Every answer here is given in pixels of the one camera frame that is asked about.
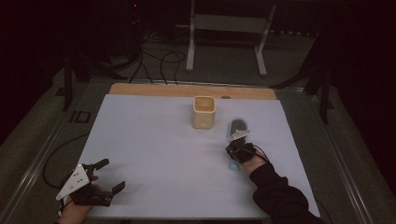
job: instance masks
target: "wooden table edge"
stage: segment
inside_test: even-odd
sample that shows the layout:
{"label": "wooden table edge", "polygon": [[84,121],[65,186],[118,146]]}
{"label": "wooden table edge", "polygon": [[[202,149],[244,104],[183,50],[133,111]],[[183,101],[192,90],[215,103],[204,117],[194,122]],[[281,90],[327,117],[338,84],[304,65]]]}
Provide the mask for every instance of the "wooden table edge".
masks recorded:
{"label": "wooden table edge", "polygon": [[109,94],[182,97],[206,95],[215,98],[276,100],[276,94],[271,89],[198,85],[115,83],[111,86]]}

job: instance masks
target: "metal frame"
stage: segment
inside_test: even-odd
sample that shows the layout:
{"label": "metal frame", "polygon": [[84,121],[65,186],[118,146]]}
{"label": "metal frame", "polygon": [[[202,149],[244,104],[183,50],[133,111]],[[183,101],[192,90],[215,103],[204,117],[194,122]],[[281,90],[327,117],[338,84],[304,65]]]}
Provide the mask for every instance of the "metal frame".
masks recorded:
{"label": "metal frame", "polygon": [[254,48],[254,53],[259,67],[259,74],[261,77],[265,77],[267,75],[267,71],[262,57],[262,49],[264,48],[265,40],[270,31],[275,10],[276,6],[272,5],[267,19],[195,14],[195,0],[191,0],[190,44],[189,52],[187,54],[186,70],[191,72],[194,67],[195,29],[237,31],[262,34],[262,40],[260,44]]}

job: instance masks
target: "white paper sheet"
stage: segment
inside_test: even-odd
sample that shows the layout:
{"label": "white paper sheet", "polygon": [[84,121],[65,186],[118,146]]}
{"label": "white paper sheet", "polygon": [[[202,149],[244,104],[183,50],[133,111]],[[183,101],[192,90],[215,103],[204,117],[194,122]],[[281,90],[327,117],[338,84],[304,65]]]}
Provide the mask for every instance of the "white paper sheet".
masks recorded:
{"label": "white paper sheet", "polygon": [[227,132],[241,117],[259,146],[319,216],[289,124],[279,101],[216,99],[214,127],[191,126],[191,97],[107,95],[79,163],[108,158],[95,174],[105,190],[122,180],[126,188],[110,207],[91,217],[263,218],[252,200],[254,184],[244,170],[228,169]]}

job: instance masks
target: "wooden container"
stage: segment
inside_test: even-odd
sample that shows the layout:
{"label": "wooden container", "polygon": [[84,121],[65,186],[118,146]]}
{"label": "wooden container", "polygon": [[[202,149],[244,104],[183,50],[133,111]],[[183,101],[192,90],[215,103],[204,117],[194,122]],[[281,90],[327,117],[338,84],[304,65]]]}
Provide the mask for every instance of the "wooden container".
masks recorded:
{"label": "wooden container", "polygon": [[215,122],[216,102],[212,96],[195,96],[193,100],[192,127],[211,129]]}

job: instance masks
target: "human hand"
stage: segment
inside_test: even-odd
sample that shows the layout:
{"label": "human hand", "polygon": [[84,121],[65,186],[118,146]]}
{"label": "human hand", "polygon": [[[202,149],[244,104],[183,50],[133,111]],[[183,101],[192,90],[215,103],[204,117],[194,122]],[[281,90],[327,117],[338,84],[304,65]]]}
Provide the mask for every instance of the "human hand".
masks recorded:
{"label": "human hand", "polygon": [[[264,155],[262,152],[260,152],[258,149],[256,149],[256,153],[268,160],[267,156]],[[245,161],[241,163],[241,165],[242,167],[244,167],[245,171],[250,175],[254,170],[264,165],[265,163],[267,163],[267,161],[255,155],[250,161]]]}
{"label": "human hand", "polygon": [[[97,180],[98,176],[94,175],[92,181]],[[100,190],[98,185],[92,185],[92,188]],[[91,211],[93,206],[90,205],[76,205],[72,202],[71,197],[67,199],[66,206],[62,211],[61,217],[58,219],[60,224],[80,224]]]}

